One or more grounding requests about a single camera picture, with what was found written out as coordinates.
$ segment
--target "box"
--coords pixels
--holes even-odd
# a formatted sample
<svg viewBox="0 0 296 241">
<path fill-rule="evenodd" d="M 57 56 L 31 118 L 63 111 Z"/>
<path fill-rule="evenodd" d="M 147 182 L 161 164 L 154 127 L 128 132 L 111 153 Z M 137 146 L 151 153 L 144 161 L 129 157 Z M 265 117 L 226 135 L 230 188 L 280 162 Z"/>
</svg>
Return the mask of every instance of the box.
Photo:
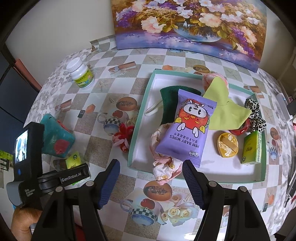
<svg viewBox="0 0 296 241">
<path fill-rule="evenodd" d="M 154 162 L 154 159 L 149 146 L 153 132 L 160 126 L 163 108 L 158 108 L 158 111 L 150 116 L 146 116 L 144 113 L 155 103 L 162 100 L 160 89 L 173 85 L 183 85 L 204 92 L 201 75 L 159 69 L 153 71 L 141 103 L 128 152 L 129 168 L 152 173 L 151 163 Z M 255 93 L 231 83 L 229 83 L 229 97 L 242 106 L 247 98 L 257 100 Z M 261 163 L 258 165 L 244 165 L 239 170 L 237 169 L 237 165 L 241 165 L 244 138 L 247 134 L 249 133 L 244 132 L 236 136 L 239 145 L 238 154 L 233 157 L 223 158 L 217 150 L 217 138 L 221 135 L 221 131 L 209 130 L 201 162 L 202 165 L 203 162 L 205 165 L 204 167 L 201 166 L 198 171 L 203 172 L 209 180 L 215 180 L 218 183 L 263 182 L 266 174 L 266 157 L 268 156 L 264 132 L 261 134 Z M 184 180 L 184 177 L 179 175 L 176 179 Z"/>
<path fill-rule="evenodd" d="M 251 165 L 261 163 L 261 139 L 261 133 L 258 131 L 254 131 L 244 138 L 244 150 L 241 164 Z"/>
</svg>

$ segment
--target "yellow cloth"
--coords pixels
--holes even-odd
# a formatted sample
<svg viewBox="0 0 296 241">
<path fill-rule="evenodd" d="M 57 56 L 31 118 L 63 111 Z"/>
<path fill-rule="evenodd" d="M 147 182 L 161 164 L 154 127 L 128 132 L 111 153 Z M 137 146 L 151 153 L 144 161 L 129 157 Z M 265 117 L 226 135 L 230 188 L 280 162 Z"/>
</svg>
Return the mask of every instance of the yellow cloth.
<svg viewBox="0 0 296 241">
<path fill-rule="evenodd" d="M 251 110 L 235 104 L 228 98 L 228 89 L 220 77 L 213 79 L 205 92 L 207 99 L 217 102 L 217 107 L 210 118 L 210 130 L 235 130 L 250 116 Z"/>
</svg>

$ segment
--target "bottle label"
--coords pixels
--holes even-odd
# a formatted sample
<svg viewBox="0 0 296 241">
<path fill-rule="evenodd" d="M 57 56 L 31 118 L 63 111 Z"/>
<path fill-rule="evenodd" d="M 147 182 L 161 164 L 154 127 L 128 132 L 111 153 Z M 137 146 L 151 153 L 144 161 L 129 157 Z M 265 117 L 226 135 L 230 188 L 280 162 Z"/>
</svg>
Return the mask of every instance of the bottle label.
<svg viewBox="0 0 296 241">
<path fill-rule="evenodd" d="M 79 79 L 76 79 L 74 81 L 76 84 L 78 84 L 80 88 L 84 88 L 88 86 L 93 81 L 93 79 L 94 79 L 94 75 L 88 68 L 87 72 L 83 76 L 81 76 Z"/>
</svg>

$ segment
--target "white device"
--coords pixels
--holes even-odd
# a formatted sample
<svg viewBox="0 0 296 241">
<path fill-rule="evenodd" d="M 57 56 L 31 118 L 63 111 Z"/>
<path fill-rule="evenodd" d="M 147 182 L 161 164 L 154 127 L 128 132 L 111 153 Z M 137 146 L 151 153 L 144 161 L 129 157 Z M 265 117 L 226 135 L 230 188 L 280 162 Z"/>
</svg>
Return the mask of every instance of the white device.
<svg viewBox="0 0 296 241">
<path fill-rule="evenodd" d="M 292 199 L 295 195 L 295 192 L 296 192 L 296 171 L 294 172 L 292 178 L 291 178 L 291 181 L 289 183 L 289 188 L 287 190 L 287 193 L 286 193 L 286 202 L 285 202 L 285 205 L 284 207 L 287 206 L 287 203 L 290 199 Z"/>
<path fill-rule="evenodd" d="M 283 95 L 283 93 L 279 93 L 276 95 L 276 99 L 279 102 L 279 106 L 281 107 L 281 110 L 284 114 L 284 117 L 286 119 L 286 121 L 290 121 L 293 119 L 293 116 L 289 114 L 288 109 L 287 109 L 287 100 L 285 98 L 285 96 Z"/>
</svg>

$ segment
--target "human hand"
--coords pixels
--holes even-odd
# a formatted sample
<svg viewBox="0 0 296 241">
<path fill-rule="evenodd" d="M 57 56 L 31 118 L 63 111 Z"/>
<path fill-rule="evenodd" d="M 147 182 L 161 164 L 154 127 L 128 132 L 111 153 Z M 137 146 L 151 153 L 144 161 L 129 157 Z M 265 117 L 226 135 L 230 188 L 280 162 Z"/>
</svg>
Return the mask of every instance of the human hand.
<svg viewBox="0 0 296 241">
<path fill-rule="evenodd" d="M 12 216 L 11 232 L 18 241 L 30 241 L 30 225 L 37 223 L 42 211 L 34 208 L 17 207 Z"/>
</svg>

